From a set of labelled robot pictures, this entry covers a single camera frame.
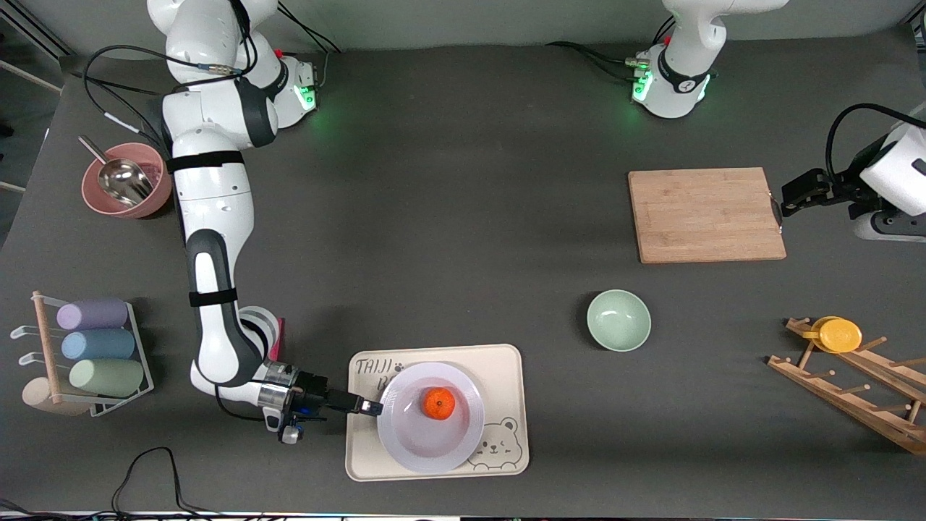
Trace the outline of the orange fruit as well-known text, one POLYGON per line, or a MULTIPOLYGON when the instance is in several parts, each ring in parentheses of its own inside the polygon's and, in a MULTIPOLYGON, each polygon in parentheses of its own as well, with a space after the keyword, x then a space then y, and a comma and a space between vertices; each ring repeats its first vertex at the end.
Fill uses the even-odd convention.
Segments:
POLYGON ((421 412, 427 418, 446 421, 456 409, 456 397, 449 388, 426 389, 421 399, 421 412))

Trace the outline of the white round plate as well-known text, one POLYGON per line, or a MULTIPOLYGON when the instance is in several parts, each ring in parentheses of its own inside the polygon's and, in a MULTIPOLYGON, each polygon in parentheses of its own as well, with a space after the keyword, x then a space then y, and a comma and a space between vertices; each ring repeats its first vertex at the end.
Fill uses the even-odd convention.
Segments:
POLYGON ((484 429, 484 402, 476 383, 448 363, 408 366, 381 396, 383 413, 377 432, 388 455, 408 471, 439 475, 458 468, 475 452, 484 429), (449 388, 456 397, 454 414, 446 421, 421 412, 426 389, 449 388))

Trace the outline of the bamboo cutting board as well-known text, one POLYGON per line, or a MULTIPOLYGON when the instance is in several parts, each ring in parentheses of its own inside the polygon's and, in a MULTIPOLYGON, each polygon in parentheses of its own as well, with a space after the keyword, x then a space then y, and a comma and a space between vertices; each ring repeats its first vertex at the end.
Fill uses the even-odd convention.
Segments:
POLYGON ((630 171, 627 182, 641 263, 786 257, 780 208, 761 167, 630 171))

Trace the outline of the yellow cup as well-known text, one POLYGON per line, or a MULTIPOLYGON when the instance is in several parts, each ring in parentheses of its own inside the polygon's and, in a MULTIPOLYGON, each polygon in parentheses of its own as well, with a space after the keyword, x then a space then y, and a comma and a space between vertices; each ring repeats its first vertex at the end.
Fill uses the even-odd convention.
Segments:
POLYGON ((837 316, 820 318, 810 329, 799 334, 815 347, 831 354, 853 352, 859 349, 862 340, 861 330, 854 322, 837 316))

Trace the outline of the cream bear print tray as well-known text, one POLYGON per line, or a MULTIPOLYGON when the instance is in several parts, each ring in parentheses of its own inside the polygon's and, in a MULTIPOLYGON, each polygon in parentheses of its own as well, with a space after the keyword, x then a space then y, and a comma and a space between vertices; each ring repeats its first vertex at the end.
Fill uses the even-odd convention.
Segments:
POLYGON ((439 475, 408 471, 380 442, 377 418, 350 415, 345 472, 357 482, 500 477, 523 472, 530 461, 522 356, 513 345, 419 347, 357 353, 350 362, 348 389, 381 402, 394 377, 418 363, 448 363, 476 383, 484 402, 484 429, 475 452, 458 468, 439 475))

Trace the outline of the wooden mug rack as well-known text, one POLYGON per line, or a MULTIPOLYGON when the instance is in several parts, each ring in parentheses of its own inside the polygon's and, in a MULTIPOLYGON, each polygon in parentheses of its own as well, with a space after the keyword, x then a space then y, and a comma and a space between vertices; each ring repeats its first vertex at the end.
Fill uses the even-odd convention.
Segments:
POLYGON ((819 319, 787 318, 783 326, 806 343, 804 352, 797 360, 771 355, 766 365, 904 451, 926 457, 926 356, 887 358, 875 349, 888 339, 879 336, 867 340, 861 329, 859 349, 841 354, 824 352, 799 334, 819 319), (835 370, 808 370, 808 362, 817 352, 833 356, 869 381, 846 388, 831 382, 835 370))

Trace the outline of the green cup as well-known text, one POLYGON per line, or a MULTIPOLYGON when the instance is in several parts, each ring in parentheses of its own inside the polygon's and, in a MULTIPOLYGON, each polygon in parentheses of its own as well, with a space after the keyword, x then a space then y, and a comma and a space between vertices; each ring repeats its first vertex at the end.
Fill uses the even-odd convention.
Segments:
POLYGON ((69 372, 77 389, 113 398, 128 398, 142 386, 145 373, 136 360, 80 360, 69 372))

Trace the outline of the blue cup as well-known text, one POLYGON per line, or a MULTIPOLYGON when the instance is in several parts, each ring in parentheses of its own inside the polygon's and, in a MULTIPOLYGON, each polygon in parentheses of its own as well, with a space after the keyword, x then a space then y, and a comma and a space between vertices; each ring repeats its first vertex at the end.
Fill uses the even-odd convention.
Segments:
POLYGON ((68 334, 61 352, 69 360, 128 360, 135 345, 135 335, 126 329, 89 329, 68 334))

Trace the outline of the pale green bowl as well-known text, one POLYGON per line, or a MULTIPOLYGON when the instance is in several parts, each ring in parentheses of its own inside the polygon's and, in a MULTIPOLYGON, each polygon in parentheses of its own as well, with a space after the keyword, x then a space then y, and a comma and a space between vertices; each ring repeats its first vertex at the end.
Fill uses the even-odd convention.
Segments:
POLYGON ((601 292, 586 311, 587 329, 599 346, 611 352, 632 352, 650 336, 650 310, 638 296, 622 289, 601 292))

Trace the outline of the purple cup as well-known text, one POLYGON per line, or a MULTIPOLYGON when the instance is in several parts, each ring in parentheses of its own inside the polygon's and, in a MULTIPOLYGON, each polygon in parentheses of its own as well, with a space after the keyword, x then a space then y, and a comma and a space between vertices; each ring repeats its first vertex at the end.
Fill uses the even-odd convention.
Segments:
POLYGON ((66 331, 121 329, 128 315, 127 304, 120 299, 78 300, 60 307, 56 322, 66 331))

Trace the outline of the pink bowl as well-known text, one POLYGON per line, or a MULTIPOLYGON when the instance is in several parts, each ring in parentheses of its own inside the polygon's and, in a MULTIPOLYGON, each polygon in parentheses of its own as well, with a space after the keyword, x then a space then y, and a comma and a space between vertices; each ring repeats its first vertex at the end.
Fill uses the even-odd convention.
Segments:
POLYGON ((80 194, 82 194, 84 203, 88 208, 105 216, 138 220, 155 214, 171 199, 172 178, 166 170, 164 158, 155 148, 142 143, 127 143, 112 146, 112 148, 107 149, 106 155, 126 158, 138 163, 152 182, 153 192, 135 207, 130 208, 123 203, 119 203, 111 195, 107 195, 100 187, 97 178, 103 163, 95 159, 90 162, 88 168, 84 171, 82 185, 80 185, 80 194))

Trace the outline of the wooden rack rod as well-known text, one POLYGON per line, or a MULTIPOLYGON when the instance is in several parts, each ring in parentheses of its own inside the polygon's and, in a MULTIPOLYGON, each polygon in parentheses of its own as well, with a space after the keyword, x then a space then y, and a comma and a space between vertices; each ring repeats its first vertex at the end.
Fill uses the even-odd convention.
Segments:
POLYGON ((55 353, 53 352, 51 330, 48 326, 46 310, 44 310, 44 296, 39 290, 32 293, 34 304, 34 313, 38 327, 39 337, 42 343, 44 366, 46 367, 46 378, 50 392, 51 402, 61 404, 64 402, 61 396, 59 373, 57 373, 55 353))

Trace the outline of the beige cup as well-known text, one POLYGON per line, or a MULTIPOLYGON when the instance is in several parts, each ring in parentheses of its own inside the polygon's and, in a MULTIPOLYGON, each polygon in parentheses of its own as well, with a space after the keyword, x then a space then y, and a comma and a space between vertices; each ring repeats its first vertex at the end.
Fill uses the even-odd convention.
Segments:
POLYGON ((87 402, 61 402, 53 403, 51 399, 51 385, 46 377, 36 377, 26 383, 22 392, 23 402, 39 411, 56 413, 56 415, 72 416, 83 415, 92 409, 87 402))

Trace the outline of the metal scoop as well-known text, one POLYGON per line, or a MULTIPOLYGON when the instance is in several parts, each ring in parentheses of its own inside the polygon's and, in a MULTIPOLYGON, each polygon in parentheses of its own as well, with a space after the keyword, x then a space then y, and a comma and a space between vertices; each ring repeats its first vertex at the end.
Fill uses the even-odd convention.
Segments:
POLYGON ((152 194, 152 182, 139 164, 125 158, 110 157, 86 135, 79 135, 78 140, 102 163, 97 181, 109 197, 131 208, 152 194))

